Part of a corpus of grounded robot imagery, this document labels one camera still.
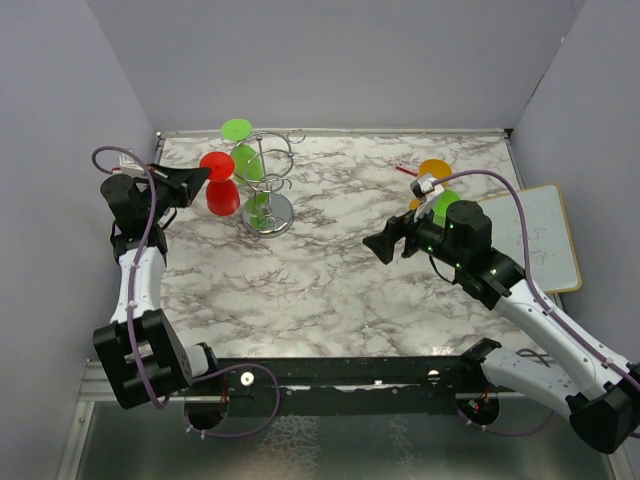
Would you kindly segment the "orange plastic wine glass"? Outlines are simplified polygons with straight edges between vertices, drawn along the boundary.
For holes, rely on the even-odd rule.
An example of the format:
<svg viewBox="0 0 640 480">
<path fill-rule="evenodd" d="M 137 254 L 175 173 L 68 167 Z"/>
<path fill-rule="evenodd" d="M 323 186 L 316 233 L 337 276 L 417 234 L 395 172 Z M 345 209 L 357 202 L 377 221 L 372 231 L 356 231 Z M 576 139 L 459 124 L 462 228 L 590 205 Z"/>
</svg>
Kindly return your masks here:
<svg viewBox="0 0 640 480">
<path fill-rule="evenodd" d="M 414 199 L 409 204 L 410 210 L 418 209 L 423 203 L 426 203 L 428 207 L 433 207 L 439 198 L 444 193 L 446 182 L 435 187 L 435 190 L 423 194 L 418 191 L 419 179 L 423 176 L 433 177 L 434 179 L 441 180 L 450 176 L 453 173 L 452 168 L 443 160 L 429 159 L 424 161 L 418 168 L 417 177 L 410 183 L 410 190 L 414 195 Z"/>
</svg>

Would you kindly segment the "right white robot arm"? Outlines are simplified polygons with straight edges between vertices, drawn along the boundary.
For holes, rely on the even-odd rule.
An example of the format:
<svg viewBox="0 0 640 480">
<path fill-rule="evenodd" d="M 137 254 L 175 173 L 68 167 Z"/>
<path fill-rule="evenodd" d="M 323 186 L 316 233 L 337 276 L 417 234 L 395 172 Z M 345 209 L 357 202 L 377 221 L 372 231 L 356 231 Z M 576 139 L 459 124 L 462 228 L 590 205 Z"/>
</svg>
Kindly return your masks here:
<svg viewBox="0 0 640 480">
<path fill-rule="evenodd" d="M 553 372 L 494 347 L 459 367 L 461 383 L 481 391 L 489 384 L 517 391 L 567 419 L 588 446 L 614 453 L 639 427 L 639 367 L 598 341 L 555 306 L 525 270 L 492 245 L 492 223 L 480 205 L 456 201 L 444 226 L 409 211 L 389 218 L 364 245 L 388 264 L 398 241 L 403 257 L 417 252 L 453 267 L 465 293 L 509 320 L 548 353 Z"/>
</svg>

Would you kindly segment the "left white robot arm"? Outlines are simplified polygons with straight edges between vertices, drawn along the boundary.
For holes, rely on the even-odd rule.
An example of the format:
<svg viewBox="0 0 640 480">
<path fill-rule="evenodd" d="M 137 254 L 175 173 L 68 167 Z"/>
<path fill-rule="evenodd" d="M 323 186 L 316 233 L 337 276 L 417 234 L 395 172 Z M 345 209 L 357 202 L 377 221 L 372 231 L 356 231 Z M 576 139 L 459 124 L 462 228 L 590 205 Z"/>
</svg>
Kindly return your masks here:
<svg viewBox="0 0 640 480">
<path fill-rule="evenodd" d="M 100 193 L 114 215 L 110 236 L 121 268 L 116 309 L 108 325 L 93 333 L 93 345 L 115 397 L 124 409 L 184 388 L 206 395 L 220 385 L 221 371 L 204 342 L 185 347 L 161 308 L 161 280 L 166 267 L 167 240 L 159 222 L 169 209 L 186 208 L 207 180 L 208 168 L 149 166 L 156 197 L 148 179 L 116 173 Z"/>
</svg>

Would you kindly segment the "red plastic wine glass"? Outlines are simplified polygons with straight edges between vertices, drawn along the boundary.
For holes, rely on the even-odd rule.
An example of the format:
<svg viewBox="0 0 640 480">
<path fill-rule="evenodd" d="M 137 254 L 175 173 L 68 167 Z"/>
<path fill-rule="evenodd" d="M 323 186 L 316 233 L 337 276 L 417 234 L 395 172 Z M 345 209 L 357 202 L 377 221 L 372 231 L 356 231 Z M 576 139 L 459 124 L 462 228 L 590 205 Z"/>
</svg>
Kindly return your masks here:
<svg viewBox="0 0 640 480">
<path fill-rule="evenodd" d="M 238 188 L 232 179 L 235 163 L 224 152 L 207 153 L 200 160 L 200 166 L 210 169 L 205 196 L 210 212 L 217 216 L 233 215 L 240 206 Z"/>
</svg>

